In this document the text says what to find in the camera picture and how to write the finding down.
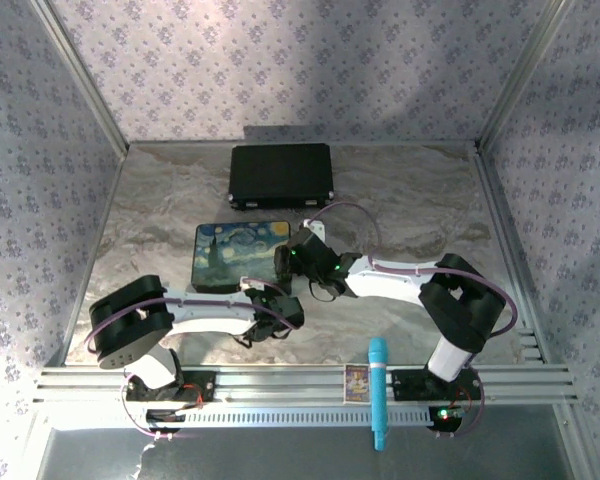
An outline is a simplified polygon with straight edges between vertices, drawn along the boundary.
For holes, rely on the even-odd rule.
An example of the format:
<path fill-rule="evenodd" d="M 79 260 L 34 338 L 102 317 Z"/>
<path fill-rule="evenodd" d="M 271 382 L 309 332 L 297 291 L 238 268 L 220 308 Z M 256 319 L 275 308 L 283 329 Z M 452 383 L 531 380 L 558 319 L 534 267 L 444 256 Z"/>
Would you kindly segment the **starry night painting tin box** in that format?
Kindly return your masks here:
<path fill-rule="evenodd" d="M 240 289 L 243 277 L 264 281 L 289 294 L 291 280 L 276 273 L 276 248 L 290 238 L 286 221 L 200 224 L 196 228 L 190 284 L 200 293 Z"/>

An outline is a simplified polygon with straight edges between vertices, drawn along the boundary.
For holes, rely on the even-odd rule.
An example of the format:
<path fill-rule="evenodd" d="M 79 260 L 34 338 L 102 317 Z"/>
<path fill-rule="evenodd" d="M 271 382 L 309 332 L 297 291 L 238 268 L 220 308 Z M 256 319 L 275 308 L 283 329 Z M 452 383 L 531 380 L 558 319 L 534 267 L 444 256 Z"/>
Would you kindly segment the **black hard case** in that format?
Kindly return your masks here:
<path fill-rule="evenodd" d="M 325 143 L 241 145 L 231 151 L 228 200 L 234 209 L 320 208 L 334 196 Z"/>

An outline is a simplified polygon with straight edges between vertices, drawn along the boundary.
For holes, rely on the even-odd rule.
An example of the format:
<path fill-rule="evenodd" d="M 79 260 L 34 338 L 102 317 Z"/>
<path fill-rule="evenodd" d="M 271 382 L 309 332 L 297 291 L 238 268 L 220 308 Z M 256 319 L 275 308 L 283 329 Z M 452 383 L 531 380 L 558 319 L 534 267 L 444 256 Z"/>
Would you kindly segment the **small purple picture card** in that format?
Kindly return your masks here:
<path fill-rule="evenodd" d="M 367 365 L 345 365 L 343 385 L 345 404 L 370 403 L 370 379 Z"/>

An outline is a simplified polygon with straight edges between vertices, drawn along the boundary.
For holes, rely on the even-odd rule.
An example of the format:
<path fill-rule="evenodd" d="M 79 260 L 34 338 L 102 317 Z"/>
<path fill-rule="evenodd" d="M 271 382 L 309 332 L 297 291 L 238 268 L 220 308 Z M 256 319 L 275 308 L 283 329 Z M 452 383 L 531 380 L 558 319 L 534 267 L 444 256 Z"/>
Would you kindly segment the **blue toy microphone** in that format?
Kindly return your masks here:
<path fill-rule="evenodd" d="M 368 348 L 370 375 L 370 407 L 371 431 L 373 433 L 374 449 L 382 452 L 386 448 L 388 432 L 387 412 L 387 382 L 386 367 L 388 362 L 388 346 L 382 337 L 370 340 Z"/>

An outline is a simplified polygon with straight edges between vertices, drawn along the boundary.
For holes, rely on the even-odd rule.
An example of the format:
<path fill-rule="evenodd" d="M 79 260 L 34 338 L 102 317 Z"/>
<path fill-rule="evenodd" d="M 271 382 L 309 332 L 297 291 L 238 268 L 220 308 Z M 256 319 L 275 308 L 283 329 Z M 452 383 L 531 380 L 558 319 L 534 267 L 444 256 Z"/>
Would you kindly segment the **grey metal sheet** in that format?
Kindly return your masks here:
<path fill-rule="evenodd" d="M 574 480 L 553 441 L 476 432 L 437 439 L 390 431 L 377 452 L 366 428 L 209 429 L 152 442 L 134 430 L 53 434 L 33 480 Z"/>

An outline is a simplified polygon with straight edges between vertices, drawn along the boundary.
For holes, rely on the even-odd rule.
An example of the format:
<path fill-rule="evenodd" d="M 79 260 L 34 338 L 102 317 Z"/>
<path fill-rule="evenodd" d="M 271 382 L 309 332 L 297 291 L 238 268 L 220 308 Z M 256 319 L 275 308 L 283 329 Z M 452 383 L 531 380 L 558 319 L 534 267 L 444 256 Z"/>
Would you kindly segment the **black circuit board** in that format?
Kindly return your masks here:
<path fill-rule="evenodd" d="M 176 434 L 181 430 L 186 416 L 177 410 L 149 409 L 145 414 L 148 430 L 159 434 Z"/>

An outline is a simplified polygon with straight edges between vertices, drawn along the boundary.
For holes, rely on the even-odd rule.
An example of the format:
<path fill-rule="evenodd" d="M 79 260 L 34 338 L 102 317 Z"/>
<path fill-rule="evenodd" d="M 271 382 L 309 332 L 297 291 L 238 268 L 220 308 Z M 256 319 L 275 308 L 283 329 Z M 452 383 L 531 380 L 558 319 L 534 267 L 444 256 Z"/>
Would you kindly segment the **circuit board with lit LED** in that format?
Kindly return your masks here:
<path fill-rule="evenodd" d="M 432 424 L 428 429 L 435 434 L 455 435 L 460 429 L 465 416 L 465 410 L 459 406 L 429 408 Z"/>

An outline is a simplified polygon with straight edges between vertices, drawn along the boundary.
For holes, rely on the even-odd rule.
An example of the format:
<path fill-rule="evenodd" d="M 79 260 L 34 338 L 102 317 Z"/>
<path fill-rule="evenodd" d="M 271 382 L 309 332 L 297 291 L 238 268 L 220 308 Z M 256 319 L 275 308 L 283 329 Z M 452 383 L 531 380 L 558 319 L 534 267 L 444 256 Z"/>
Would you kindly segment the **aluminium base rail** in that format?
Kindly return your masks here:
<path fill-rule="evenodd" d="M 344 368 L 326 366 L 214 366 L 216 404 L 340 405 L 344 395 Z M 564 365 L 478 365 L 486 401 L 504 404 L 575 403 L 578 394 Z M 41 374 L 33 400 L 104 401 L 117 398 L 121 372 L 77 366 L 47 368 Z"/>

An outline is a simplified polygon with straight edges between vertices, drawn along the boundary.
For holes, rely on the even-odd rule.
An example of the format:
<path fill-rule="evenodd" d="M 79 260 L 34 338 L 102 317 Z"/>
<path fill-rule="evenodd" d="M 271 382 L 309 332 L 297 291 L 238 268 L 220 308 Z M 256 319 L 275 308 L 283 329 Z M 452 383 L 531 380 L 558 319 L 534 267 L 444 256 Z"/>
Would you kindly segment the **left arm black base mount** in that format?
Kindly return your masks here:
<path fill-rule="evenodd" d="M 125 400 L 130 402 L 185 402 L 208 403 L 213 400 L 216 373 L 212 371 L 185 371 L 176 379 L 159 388 L 149 388 L 137 376 L 133 376 L 126 391 Z"/>

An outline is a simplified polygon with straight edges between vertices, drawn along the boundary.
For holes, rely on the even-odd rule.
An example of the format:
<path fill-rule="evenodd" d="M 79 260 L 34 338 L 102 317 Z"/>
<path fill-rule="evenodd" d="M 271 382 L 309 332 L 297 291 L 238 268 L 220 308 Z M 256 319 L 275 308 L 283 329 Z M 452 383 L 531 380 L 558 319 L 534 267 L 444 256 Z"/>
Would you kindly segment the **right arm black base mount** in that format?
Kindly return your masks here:
<path fill-rule="evenodd" d="M 446 382 L 428 370 L 393 370 L 391 387 L 394 400 L 403 401 L 453 401 L 481 398 L 478 376 L 463 369 L 452 382 Z"/>

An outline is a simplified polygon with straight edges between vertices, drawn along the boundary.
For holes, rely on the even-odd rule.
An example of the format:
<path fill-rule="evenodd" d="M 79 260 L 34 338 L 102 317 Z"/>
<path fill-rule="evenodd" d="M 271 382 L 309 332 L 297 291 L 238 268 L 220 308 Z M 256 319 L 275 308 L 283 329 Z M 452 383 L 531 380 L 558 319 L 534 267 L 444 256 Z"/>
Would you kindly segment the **aluminium side rail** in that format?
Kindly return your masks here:
<path fill-rule="evenodd" d="M 547 352 L 535 308 L 533 288 L 529 271 L 519 255 L 519 238 L 515 225 L 510 221 L 510 211 L 497 172 L 483 157 L 479 143 L 473 145 L 474 164 L 483 189 L 487 208 L 495 228 L 497 243 L 504 259 L 508 276 L 507 290 L 516 302 L 518 320 L 516 332 L 523 347 L 522 360 L 530 364 L 547 364 L 551 355 Z"/>

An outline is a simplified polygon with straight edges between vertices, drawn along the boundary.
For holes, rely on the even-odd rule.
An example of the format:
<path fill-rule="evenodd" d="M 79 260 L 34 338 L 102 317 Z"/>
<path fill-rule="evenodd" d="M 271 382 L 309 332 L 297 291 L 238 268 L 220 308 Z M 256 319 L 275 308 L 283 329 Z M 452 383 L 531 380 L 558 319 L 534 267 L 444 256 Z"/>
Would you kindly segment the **aluminium frame post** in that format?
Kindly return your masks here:
<path fill-rule="evenodd" d="M 538 20 L 530 31 L 521 53 L 487 117 L 476 148 L 487 153 L 504 128 L 534 71 L 557 35 L 576 0 L 545 0 Z"/>
<path fill-rule="evenodd" d="M 109 143 L 119 156 L 125 156 L 129 149 L 114 115 L 101 95 L 93 76 L 90 74 L 78 49 L 63 25 L 52 0 L 27 0 L 41 21 L 51 42 L 71 74 L 77 88 L 94 114 Z"/>

